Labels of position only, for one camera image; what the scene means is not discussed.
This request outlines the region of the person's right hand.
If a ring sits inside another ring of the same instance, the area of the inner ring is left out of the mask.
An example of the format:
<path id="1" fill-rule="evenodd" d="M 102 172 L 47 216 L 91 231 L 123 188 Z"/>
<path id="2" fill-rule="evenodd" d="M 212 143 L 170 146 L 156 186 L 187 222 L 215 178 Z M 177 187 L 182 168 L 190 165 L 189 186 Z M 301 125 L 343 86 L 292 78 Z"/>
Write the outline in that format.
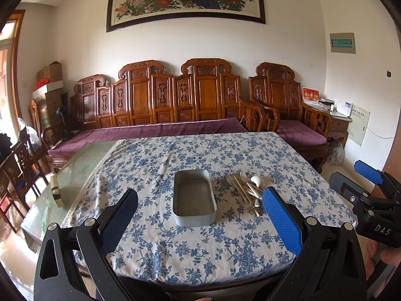
<path id="1" fill-rule="evenodd" d="M 379 252 L 379 244 L 376 241 L 368 240 L 366 244 L 366 257 L 364 260 L 366 269 L 366 278 L 374 272 L 375 264 L 373 257 Z M 397 248 L 386 248 L 381 251 L 381 261 L 387 265 L 398 267 L 400 263 L 400 249 Z"/>

